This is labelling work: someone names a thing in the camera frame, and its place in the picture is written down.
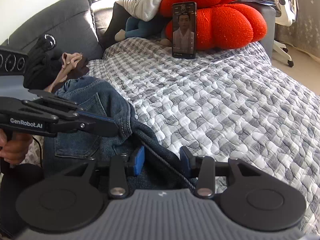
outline chair wheel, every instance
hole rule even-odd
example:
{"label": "chair wheel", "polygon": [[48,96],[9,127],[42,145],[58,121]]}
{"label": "chair wheel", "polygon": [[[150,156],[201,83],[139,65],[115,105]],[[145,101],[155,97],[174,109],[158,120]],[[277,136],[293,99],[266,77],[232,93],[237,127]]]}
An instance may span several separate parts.
{"label": "chair wheel", "polygon": [[293,67],[293,61],[288,60],[289,67]]}

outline gray and white blanket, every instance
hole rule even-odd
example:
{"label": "gray and white blanket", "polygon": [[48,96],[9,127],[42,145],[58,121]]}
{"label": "gray and white blanket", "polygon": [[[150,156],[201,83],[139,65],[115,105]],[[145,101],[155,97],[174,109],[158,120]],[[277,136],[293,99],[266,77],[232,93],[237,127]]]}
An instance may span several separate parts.
{"label": "gray and white blanket", "polygon": [[187,146],[221,162],[241,158],[298,189],[307,202],[301,229],[320,234],[320,98],[272,67],[259,43],[185,60],[158,41],[130,38],[89,68],[176,155]]}

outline smartphone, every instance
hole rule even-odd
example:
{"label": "smartphone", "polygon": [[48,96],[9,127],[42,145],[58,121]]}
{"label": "smartphone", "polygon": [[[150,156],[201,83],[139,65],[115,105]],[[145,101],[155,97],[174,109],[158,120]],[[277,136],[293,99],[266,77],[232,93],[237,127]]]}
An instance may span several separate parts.
{"label": "smartphone", "polygon": [[197,3],[182,2],[172,5],[172,56],[196,57]]}

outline black cable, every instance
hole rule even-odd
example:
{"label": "black cable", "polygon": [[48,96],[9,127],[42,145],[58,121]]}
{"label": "black cable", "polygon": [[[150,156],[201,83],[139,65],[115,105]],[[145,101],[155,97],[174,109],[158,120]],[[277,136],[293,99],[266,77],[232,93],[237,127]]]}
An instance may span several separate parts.
{"label": "black cable", "polygon": [[41,144],[40,144],[40,142],[36,139],[36,138],[34,138],[34,137],[32,137],[35,141],[36,141],[36,143],[39,145],[39,149],[40,149],[40,167],[42,168],[42,149],[41,149]]}

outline black cloth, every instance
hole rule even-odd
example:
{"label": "black cloth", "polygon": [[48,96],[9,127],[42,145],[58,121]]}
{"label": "black cloth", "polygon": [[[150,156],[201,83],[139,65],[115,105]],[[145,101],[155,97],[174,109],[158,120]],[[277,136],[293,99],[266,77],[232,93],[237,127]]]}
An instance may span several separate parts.
{"label": "black cloth", "polygon": [[[25,88],[43,90],[56,79],[63,64],[61,59],[62,52],[54,50],[53,53],[48,53],[50,46],[50,41],[46,40],[44,35],[42,35],[28,53],[23,82]],[[68,74],[67,79],[63,83],[58,83],[52,92],[54,93],[61,88],[68,79],[80,78],[87,74],[89,71],[89,68],[86,67],[87,64],[88,59],[83,56],[77,63],[76,69]]]}
{"label": "black cloth", "polygon": [[23,190],[43,178],[43,170],[30,163],[18,165],[3,176],[0,187],[0,233],[3,236],[12,238],[26,227],[16,211],[16,200]]}
{"label": "black cloth", "polygon": [[50,46],[50,41],[42,35],[29,51],[23,81],[25,88],[43,90],[56,79],[62,66],[62,52],[56,52],[49,57],[46,52]]}

